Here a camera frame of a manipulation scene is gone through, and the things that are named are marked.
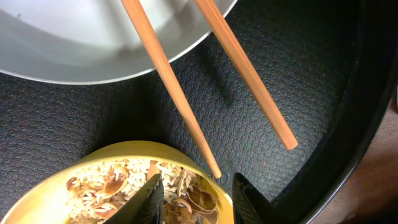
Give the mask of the wooden chopstick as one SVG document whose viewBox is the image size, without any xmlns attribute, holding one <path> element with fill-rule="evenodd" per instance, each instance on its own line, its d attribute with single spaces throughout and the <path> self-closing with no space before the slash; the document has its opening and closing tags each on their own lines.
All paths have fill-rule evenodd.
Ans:
<svg viewBox="0 0 398 224">
<path fill-rule="evenodd" d="M 214 1 L 196 0 L 195 3 L 259 103 L 282 144 L 288 150 L 297 147 L 298 141 L 295 135 Z"/>
<path fill-rule="evenodd" d="M 122 0 L 122 4 L 145 47 L 154 67 L 158 71 L 169 95 L 180 112 L 187 128 L 216 178 L 222 176 L 217 161 L 208 145 L 198 121 L 184 95 L 184 92 L 167 60 L 160 42 L 152 28 L 139 0 Z"/>
</svg>

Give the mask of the round black serving tray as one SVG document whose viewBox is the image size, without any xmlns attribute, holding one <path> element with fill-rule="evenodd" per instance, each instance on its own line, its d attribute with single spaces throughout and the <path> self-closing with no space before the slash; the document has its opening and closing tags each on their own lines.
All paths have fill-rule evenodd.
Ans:
<svg viewBox="0 0 398 224">
<path fill-rule="evenodd" d="M 1 215 L 108 147 L 240 173 L 308 223 L 397 87 L 397 2 L 2 1 Z"/>
</svg>

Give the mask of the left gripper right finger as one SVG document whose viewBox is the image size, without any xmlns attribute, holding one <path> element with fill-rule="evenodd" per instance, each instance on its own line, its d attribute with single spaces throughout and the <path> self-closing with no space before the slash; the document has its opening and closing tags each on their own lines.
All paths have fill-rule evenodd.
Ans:
<svg viewBox="0 0 398 224">
<path fill-rule="evenodd" d="M 235 224 L 290 223 L 241 173 L 234 174 L 232 195 Z"/>
</svg>

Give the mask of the right wooden chopstick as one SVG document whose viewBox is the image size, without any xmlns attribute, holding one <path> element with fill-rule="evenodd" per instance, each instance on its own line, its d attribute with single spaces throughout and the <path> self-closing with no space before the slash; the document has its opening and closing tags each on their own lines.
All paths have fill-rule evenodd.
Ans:
<svg viewBox="0 0 398 224">
<path fill-rule="evenodd" d="M 259 103 L 282 144 L 288 150 L 297 147 L 298 141 L 295 135 L 214 1 L 196 0 L 195 3 Z"/>
</svg>

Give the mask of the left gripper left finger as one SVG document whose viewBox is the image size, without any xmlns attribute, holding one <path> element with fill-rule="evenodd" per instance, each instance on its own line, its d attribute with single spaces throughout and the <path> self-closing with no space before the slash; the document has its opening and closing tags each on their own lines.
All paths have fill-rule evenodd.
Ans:
<svg viewBox="0 0 398 224">
<path fill-rule="evenodd" d="M 161 224 L 163 202 L 161 175 L 155 174 L 104 224 Z"/>
</svg>

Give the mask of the yellow bowl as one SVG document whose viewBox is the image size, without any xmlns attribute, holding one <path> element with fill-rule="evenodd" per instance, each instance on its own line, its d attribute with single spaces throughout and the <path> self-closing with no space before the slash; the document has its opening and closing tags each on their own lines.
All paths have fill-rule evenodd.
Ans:
<svg viewBox="0 0 398 224">
<path fill-rule="evenodd" d="M 80 159 L 77 164 L 45 179 L 22 196 L 5 214 L 2 223 L 66 223 L 70 209 L 65 205 L 65 184 L 75 172 L 89 164 L 118 159 L 152 159 L 179 165 L 203 177 L 206 189 L 217 198 L 219 223 L 234 222 L 231 197 L 184 153 L 151 141 L 125 141 L 108 145 Z"/>
</svg>

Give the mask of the white round plate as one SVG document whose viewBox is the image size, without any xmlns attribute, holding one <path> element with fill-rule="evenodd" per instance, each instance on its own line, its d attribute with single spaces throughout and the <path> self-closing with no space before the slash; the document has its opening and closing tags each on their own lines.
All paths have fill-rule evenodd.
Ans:
<svg viewBox="0 0 398 224">
<path fill-rule="evenodd" d="M 140 1 L 169 60 L 211 28 L 194 1 Z M 92 85 L 155 70 L 118 0 L 1 0 L 1 73 Z"/>
</svg>

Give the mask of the food scraps with rice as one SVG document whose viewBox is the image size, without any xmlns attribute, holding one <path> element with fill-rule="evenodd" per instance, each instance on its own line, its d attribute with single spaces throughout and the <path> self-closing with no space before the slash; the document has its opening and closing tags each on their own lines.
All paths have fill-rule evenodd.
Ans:
<svg viewBox="0 0 398 224">
<path fill-rule="evenodd" d="M 218 223 L 216 198 L 201 176 L 162 161 L 124 159 L 80 169 L 67 183 L 69 223 L 104 223 L 155 174 L 164 186 L 163 223 Z"/>
</svg>

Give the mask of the left wooden chopstick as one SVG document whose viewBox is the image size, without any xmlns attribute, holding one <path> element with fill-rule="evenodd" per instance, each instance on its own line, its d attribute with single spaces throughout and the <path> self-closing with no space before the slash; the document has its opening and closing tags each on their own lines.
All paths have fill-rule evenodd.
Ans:
<svg viewBox="0 0 398 224">
<path fill-rule="evenodd" d="M 187 128 L 216 178 L 222 176 L 217 161 L 208 145 L 198 121 L 184 95 L 184 92 L 167 60 L 160 42 L 152 28 L 139 0 L 122 0 L 122 4 L 145 47 L 154 67 L 158 71 L 169 95 L 180 112 Z"/>
</svg>

